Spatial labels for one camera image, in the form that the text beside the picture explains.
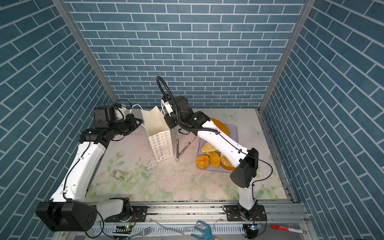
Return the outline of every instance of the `metal ring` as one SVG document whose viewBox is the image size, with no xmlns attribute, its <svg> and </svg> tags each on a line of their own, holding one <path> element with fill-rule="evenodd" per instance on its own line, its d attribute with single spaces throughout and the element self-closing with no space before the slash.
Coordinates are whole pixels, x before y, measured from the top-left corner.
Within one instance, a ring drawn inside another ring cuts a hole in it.
<svg viewBox="0 0 384 240">
<path fill-rule="evenodd" d="M 115 173 L 116 173 L 116 172 L 121 173 L 121 178 L 116 178 L 116 177 L 115 177 Z M 122 171 L 120 171 L 120 170 L 115 170 L 115 171 L 113 171 L 113 178 L 114 178 L 114 179 L 116 179 L 116 180 L 120 180 L 120 179 L 122 179 L 123 177 L 124 177 L 124 176 L 123 176 Z"/>
</svg>

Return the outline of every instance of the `brick wall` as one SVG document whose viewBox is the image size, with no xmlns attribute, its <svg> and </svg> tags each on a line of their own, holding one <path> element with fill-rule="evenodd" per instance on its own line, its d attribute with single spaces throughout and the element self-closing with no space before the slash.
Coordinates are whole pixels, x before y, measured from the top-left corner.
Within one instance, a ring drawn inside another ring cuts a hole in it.
<svg viewBox="0 0 384 240">
<path fill-rule="evenodd" d="M 317 0 L 265 111 L 319 239 L 384 239 L 383 13 Z"/>
<path fill-rule="evenodd" d="M 118 98 L 160 104 L 157 75 L 195 107 L 258 107 L 305 0 L 70 1 Z"/>
<path fill-rule="evenodd" d="M 0 239 L 45 239 L 36 205 L 107 98 L 50 0 L 0 0 L 0 92 Z"/>
</svg>

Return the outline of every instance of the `paper bag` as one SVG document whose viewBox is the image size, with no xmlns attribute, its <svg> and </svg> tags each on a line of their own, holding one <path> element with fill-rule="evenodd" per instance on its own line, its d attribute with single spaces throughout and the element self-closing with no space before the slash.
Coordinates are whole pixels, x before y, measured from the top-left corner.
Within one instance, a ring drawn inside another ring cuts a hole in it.
<svg viewBox="0 0 384 240">
<path fill-rule="evenodd" d="M 164 115 L 158 107 L 154 107 L 150 111 L 141 110 L 141 113 L 149 142 L 157 161 L 172 157 L 172 140 L 169 127 L 164 120 Z"/>
</svg>

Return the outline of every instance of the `black mounting plate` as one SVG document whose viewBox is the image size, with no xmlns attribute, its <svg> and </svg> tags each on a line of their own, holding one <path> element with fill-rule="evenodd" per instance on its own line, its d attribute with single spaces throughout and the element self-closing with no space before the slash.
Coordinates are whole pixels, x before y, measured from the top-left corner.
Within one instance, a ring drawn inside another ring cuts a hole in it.
<svg viewBox="0 0 384 240">
<path fill-rule="evenodd" d="M 145 222 L 147 217 L 147 206 L 131 206 L 133 211 L 132 215 L 134 216 L 136 213 L 136 222 Z M 104 222 L 120 222 L 117 216 L 110 216 Z"/>
<path fill-rule="evenodd" d="M 240 215 L 240 209 L 238 205 L 226 205 L 225 208 L 226 208 L 225 211 L 226 211 L 228 222 L 247 221 L 243 219 L 243 217 Z M 262 222 L 266 221 L 266 213 L 263 205 L 257 206 L 256 215 L 258 215 L 260 219 L 256 217 L 255 223 L 259 221 L 262 221 Z"/>
</svg>

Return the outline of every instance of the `red marker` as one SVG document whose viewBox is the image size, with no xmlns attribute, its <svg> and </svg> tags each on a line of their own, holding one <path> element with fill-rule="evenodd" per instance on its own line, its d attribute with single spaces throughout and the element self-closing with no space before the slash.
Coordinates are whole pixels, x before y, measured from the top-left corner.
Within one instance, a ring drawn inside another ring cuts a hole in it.
<svg viewBox="0 0 384 240">
<path fill-rule="evenodd" d="M 304 230 L 296 229 L 296 228 L 291 228 L 291 227 L 282 227 L 282 226 L 272 225 L 272 228 L 280 229 L 280 230 L 284 230 L 284 231 L 289 231 L 289 232 L 307 233 Z"/>
</svg>

